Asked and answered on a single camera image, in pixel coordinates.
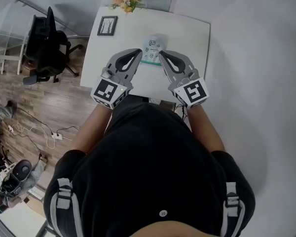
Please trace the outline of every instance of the office chair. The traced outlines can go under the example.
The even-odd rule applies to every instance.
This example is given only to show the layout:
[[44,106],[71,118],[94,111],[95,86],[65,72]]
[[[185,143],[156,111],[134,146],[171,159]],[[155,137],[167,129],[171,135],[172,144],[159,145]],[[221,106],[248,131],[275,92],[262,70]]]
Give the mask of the office chair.
[[[60,45],[66,46],[65,54],[59,50]],[[77,77],[79,74],[75,73],[68,65],[69,55],[77,48],[82,49],[83,46],[79,44],[71,48],[66,34],[56,30],[51,7],[48,8],[47,18],[34,16],[23,63],[30,62],[35,69],[30,71],[29,77],[23,79],[23,84],[30,85],[40,81],[48,81],[50,77],[54,77],[53,82],[58,82],[56,77],[64,69],[69,70],[74,77]]]

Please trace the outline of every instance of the wooden floor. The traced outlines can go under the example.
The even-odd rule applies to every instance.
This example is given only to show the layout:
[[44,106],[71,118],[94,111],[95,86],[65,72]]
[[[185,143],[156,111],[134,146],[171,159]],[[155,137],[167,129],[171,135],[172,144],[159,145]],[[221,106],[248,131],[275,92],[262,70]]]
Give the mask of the wooden floor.
[[[76,50],[71,54],[70,66],[79,71],[81,74],[85,50],[87,47],[86,40],[74,40],[74,43],[81,43],[85,46],[84,50]],[[96,103],[90,97],[90,88],[80,87],[80,76],[73,76],[64,71],[59,75],[59,83],[40,82],[34,85],[23,85],[24,76],[29,71],[23,70],[21,75],[16,75],[17,62],[7,61],[5,74],[0,73],[0,104],[6,105],[8,100],[13,100],[18,107],[24,109],[38,120],[46,123],[53,132],[57,129],[67,128],[70,126],[80,127],[93,111]],[[51,138],[50,130],[43,124],[30,117],[20,109],[12,119],[4,118],[0,123],[2,135],[0,140],[4,148],[9,150],[8,157],[12,161],[28,159],[35,164],[38,159],[39,151],[32,144],[29,138],[14,137],[8,131],[8,125],[17,125],[30,129],[33,126],[41,126],[48,134],[48,145],[53,148],[54,140]],[[61,131],[67,138],[73,138],[77,133],[74,128]],[[14,134],[21,134],[14,127]],[[31,132],[24,130],[23,135],[29,135],[33,142],[48,158],[48,164],[45,173],[39,181],[39,184],[46,188],[52,177],[55,164],[67,151],[70,140],[56,140],[55,149],[50,149],[46,145],[46,136],[40,128],[33,128]]]

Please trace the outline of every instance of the framed picture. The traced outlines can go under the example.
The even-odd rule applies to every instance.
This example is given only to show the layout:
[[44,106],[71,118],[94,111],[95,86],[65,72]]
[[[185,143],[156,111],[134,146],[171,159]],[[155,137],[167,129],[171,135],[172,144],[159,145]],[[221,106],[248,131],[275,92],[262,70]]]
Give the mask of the framed picture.
[[101,19],[98,36],[113,36],[117,23],[117,16],[104,16]]

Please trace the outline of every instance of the white button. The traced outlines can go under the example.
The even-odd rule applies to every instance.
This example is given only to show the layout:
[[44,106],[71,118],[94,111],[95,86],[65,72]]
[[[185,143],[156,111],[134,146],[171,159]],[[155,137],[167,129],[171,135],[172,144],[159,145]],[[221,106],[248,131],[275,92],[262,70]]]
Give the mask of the white button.
[[160,217],[165,217],[167,216],[168,212],[166,210],[162,210],[159,212]]

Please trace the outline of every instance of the black t-shirt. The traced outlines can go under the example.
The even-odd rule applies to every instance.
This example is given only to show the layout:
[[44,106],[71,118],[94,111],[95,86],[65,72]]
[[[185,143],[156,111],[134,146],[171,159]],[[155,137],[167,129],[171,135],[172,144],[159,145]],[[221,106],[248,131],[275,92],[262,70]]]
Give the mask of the black t-shirt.
[[[69,151],[58,161],[44,199],[51,226],[58,178],[73,182],[85,237],[128,237],[170,220],[219,236],[227,181],[237,182],[246,204],[242,228],[255,207],[253,192],[228,153],[210,154],[177,114],[148,103],[114,117],[91,154]],[[72,217],[57,219],[60,229],[75,236]]]

